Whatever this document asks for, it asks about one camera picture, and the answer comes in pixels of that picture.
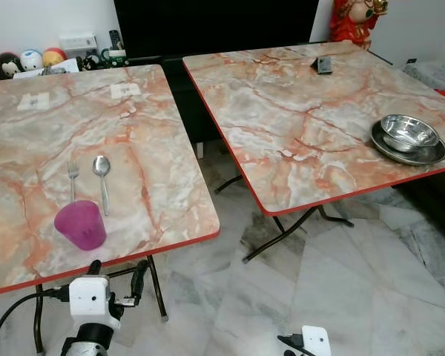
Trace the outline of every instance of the stainless steel bowl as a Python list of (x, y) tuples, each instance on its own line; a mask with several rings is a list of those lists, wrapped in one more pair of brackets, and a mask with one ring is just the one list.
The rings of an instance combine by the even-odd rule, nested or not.
[(435, 129), (419, 119), (393, 114), (382, 118), (384, 142), (400, 152), (413, 152), (438, 144), (440, 137)]

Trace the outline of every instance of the table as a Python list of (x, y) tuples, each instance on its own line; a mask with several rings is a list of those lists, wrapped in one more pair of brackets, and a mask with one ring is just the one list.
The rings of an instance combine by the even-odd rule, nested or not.
[[(93, 158), (111, 161), (104, 244), (81, 251), (53, 227), (70, 201), (66, 163), (79, 166), (76, 199), (102, 211)], [(218, 220), (158, 65), (0, 82), (0, 293), (41, 285), (216, 237)]]
[[(333, 74), (311, 64), (331, 56)], [(401, 165), (371, 142), (389, 113), (433, 125), (445, 141), (445, 98), (351, 42), (306, 44), (189, 56), (187, 71), (257, 204), (290, 235), (323, 204), (445, 171)], [(285, 230), (277, 215), (309, 210)], [(347, 225), (351, 223), (339, 220)]]

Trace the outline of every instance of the spoon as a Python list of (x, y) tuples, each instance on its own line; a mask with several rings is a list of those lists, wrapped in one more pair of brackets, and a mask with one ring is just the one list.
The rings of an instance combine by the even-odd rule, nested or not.
[(92, 170), (101, 177), (102, 205), (104, 206), (104, 215), (107, 216), (109, 215), (109, 196), (107, 195), (104, 177), (111, 170), (111, 163), (107, 157), (97, 156), (92, 164)]

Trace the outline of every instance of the fork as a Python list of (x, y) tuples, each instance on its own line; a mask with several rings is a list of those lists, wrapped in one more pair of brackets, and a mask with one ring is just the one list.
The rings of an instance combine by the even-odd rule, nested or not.
[(67, 175), (71, 179), (71, 202), (74, 202), (74, 179), (79, 175), (79, 167), (74, 161), (67, 163)]

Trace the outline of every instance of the red table edge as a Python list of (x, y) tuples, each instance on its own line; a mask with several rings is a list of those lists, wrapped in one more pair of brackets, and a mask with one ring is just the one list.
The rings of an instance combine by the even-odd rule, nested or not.
[(369, 193), (370, 191), (376, 191), (376, 190), (378, 190), (378, 189), (387, 188), (387, 187), (390, 187), (390, 186), (392, 186), (392, 185), (397, 185), (397, 184), (401, 184), (401, 183), (409, 182), (409, 181), (411, 181), (411, 180), (416, 180), (416, 179), (424, 178), (424, 177), (427, 177), (427, 176), (431, 176), (431, 175), (433, 175), (433, 174), (438, 174), (438, 173), (445, 172), (445, 167), (443, 167), (443, 168), (439, 168), (439, 169), (434, 170), (434, 171), (429, 171), (429, 172), (426, 172), (426, 173), (418, 174), (418, 175), (413, 176), (413, 177), (407, 177), (407, 178), (399, 179), (399, 180), (396, 180), (396, 181), (394, 181), (394, 182), (389, 182), (389, 183), (384, 183), (384, 184), (376, 185), (376, 186), (374, 186), (374, 187), (366, 188), (366, 189), (361, 189), (361, 190), (359, 190), (359, 191), (352, 191), (352, 192), (347, 193), (347, 194), (338, 195), (338, 196), (336, 196), (336, 197), (332, 197), (332, 198), (328, 198), (328, 199), (320, 200), (320, 201), (317, 201), (317, 202), (311, 202), (311, 203), (309, 203), (309, 204), (305, 204), (305, 205), (297, 206), (297, 207), (294, 207), (294, 208), (288, 208), (288, 209), (281, 210), (281, 211), (268, 211), (267, 209), (264, 208), (263, 204), (261, 203), (261, 201), (260, 201), (259, 198), (257, 197), (257, 194), (255, 194), (255, 191), (254, 191), (254, 189), (252, 188), (252, 185), (251, 185), (251, 183), (249, 182), (247, 176), (245, 175), (243, 168), (241, 167), (240, 163), (237, 161), (237, 159), (236, 159), (236, 155), (235, 155), (234, 152), (232, 151), (231, 146), (229, 145), (228, 141), (226, 140), (226, 138), (225, 138), (225, 136), (224, 136), (224, 134), (223, 134), (223, 131), (221, 130), (220, 126), (217, 124), (217, 121), (216, 121), (216, 119), (214, 118), (214, 115), (213, 115), (211, 109), (209, 108), (208, 103), (206, 102), (206, 100), (205, 100), (203, 94), (201, 93), (201, 90), (198, 88), (198, 85), (197, 85), (196, 81), (194, 80), (193, 76), (191, 75), (191, 71), (190, 71), (190, 70), (188, 69), (188, 67), (186, 66), (185, 58), (187, 58), (187, 57), (184, 57), (183, 60), (182, 60), (182, 62), (183, 62), (183, 66), (184, 66), (185, 69), (186, 69), (186, 73), (188, 73), (188, 75), (189, 75), (191, 81), (193, 82), (193, 86), (195, 87), (196, 91), (198, 92), (198, 95), (200, 96), (202, 102), (204, 103), (204, 105), (205, 105), (205, 107), (206, 107), (206, 110), (209, 112), (209, 115), (210, 115), (211, 118), (213, 119), (213, 122), (214, 122), (214, 124), (216, 125), (216, 128), (217, 128), (217, 130), (219, 131), (220, 136), (222, 137), (222, 140), (224, 141), (226, 147), (228, 148), (229, 153), (230, 153), (231, 156), (232, 156), (232, 159), (236, 162), (236, 165), (237, 165), (237, 167), (238, 167), (238, 169), (239, 169), (239, 172), (242, 174), (242, 176), (243, 176), (243, 178), (244, 178), (244, 180), (245, 180), (245, 183), (246, 183), (247, 186), (249, 187), (249, 190), (251, 191), (252, 195), (254, 196), (254, 199), (255, 199), (257, 205), (259, 206), (260, 210), (264, 213), (264, 215), (266, 215), (267, 217), (276, 217), (276, 216), (278, 216), (278, 215), (284, 215), (284, 214), (294, 213), (294, 212), (296, 212), (296, 211), (300, 211), (300, 210), (305, 210), (305, 209), (311, 208), (312, 206), (322, 205), (322, 204), (326, 204), (326, 203), (329, 203), (329, 202), (335, 202), (335, 201), (337, 201), (337, 200), (341, 200), (341, 199), (344, 199), (344, 198), (348, 198), (348, 197), (353, 197), (353, 196), (356, 196), (356, 195), (361, 195), (361, 194)]
[[(209, 234), (209, 235), (205, 235), (203, 237), (198, 237), (196, 239), (192, 239), (192, 240), (188, 240), (188, 241), (182, 241), (181, 243), (174, 243), (173, 245), (167, 245), (165, 247), (155, 248), (154, 250), (144, 251), (144, 252), (140, 252), (138, 254), (131, 254), (131, 255), (128, 255), (125, 257), (116, 258), (115, 260), (110, 260), (110, 261), (104, 262), (102, 264), (102, 267), (116, 265), (118, 263), (123, 263), (123, 262), (129, 261), (129, 260), (137, 260), (139, 258), (148, 256), (148, 255), (158, 254), (160, 252), (169, 251), (169, 250), (173, 250), (175, 248), (180, 248), (180, 247), (184, 247), (184, 246), (188, 246), (188, 245), (193, 245), (194, 243), (201, 243), (206, 240), (214, 239), (215, 237), (217, 237), (217, 235), (220, 234), (220, 230), (221, 230), (221, 228), (219, 227), (216, 232)], [(66, 277), (72, 277), (74, 275), (86, 272), (88, 269), (89, 269), (89, 266), (85, 266), (82, 268), (74, 269), (72, 271), (67, 271), (67, 272), (63, 272), (63, 273), (59, 273), (59, 274), (53, 274), (52, 276), (40, 277), (35, 280), (29, 280), (27, 282), (14, 284), (12, 286), (2, 287), (2, 288), (0, 288), (0, 294), (6, 293), (8, 291), (15, 291), (18, 289), (23, 289), (25, 287), (36, 286), (36, 285), (42, 284), (42, 283), (52, 282), (54, 280), (60, 280), (62, 278), (66, 278)]]

